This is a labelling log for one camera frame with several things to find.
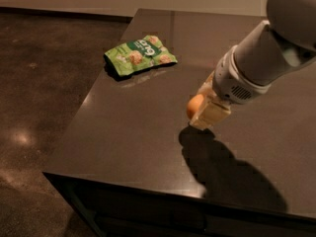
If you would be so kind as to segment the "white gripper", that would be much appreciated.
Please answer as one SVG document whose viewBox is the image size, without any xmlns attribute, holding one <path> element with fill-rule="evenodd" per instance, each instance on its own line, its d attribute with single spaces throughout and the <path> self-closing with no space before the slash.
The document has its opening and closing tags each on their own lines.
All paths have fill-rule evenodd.
<svg viewBox="0 0 316 237">
<path fill-rule="evenodd" d="M 203 95 L 204 100 L 195 115 L 190 118 L 190 126 L 205 130 L 230 116 L 230 106 L 222 105 L 215 98 L 209 97 L 214 92 L 220 99 L 231 104 L 245 105 L 265 95 L 270 89 L 270 84 L 257 85 L 238 70 L 234 59 L 236 48 L 234 45 L 224 54 L 214 71 L 197 90 L 197 94 Z"/>
</svg>

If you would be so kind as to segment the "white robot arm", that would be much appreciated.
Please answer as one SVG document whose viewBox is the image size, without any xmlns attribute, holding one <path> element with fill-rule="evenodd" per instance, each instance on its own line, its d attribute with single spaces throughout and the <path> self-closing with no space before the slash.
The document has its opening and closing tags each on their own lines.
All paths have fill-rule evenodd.
<svg viewBox="0 0 316 237">
<path fill-rule="evenodd" d="M 233 104 L 268 92 L 279 77 L 316 60 L 316 0 L 267 0 L 267 17 L 218 61 L 188 106 L 190 125 L 205 130 Z"/>
</svg>

